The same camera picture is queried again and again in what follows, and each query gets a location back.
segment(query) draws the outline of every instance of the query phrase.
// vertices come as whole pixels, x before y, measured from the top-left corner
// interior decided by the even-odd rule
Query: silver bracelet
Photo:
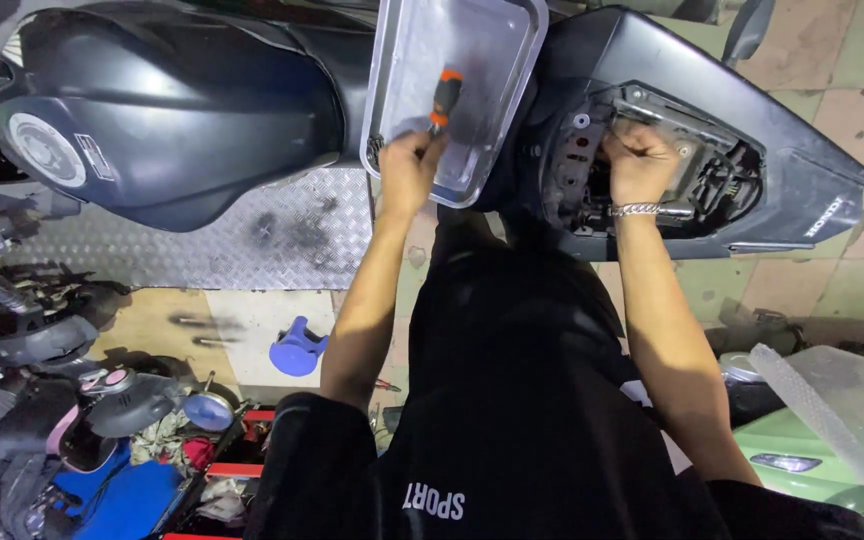
[[[632,202],[631,204],[615,205],[611,204],[608,207],[608,215],[612,217],[622,217],[623,215],[633,214],[651,214],[659,213],[658,202]]]

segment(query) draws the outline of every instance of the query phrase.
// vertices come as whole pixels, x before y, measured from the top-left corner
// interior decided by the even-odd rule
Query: black t-shirt
[[[388,450],[377,457],[354,407],[282,399],[246,540],[864,538],[844,508],[702,482],[606,330],[603,291],[569,264],[513,252],[430,273]]]

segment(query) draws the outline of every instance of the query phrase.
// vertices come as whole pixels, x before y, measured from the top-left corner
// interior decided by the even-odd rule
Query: orange screwdriver handle
[[[438,77],[432,112],[429,114],[433,126],[442,129],[449,125],[449,115],[459,101],[460,92],[462,92],[462,73],[454,69],[443,70]]]

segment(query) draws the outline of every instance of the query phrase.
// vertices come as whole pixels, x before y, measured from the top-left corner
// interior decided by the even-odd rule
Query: headlight
[[[822,459],[799,457],[798,455],[779,455],[777,453],[757,453],[749,461],[766,467],[774,467],[790,473],[804,473],[822,464]]]

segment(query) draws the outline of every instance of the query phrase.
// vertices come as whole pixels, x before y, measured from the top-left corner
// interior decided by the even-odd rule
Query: bubble wrap
[[[864,357],[820,346],[782,358],[759,344],[749,362],[864,485]]]

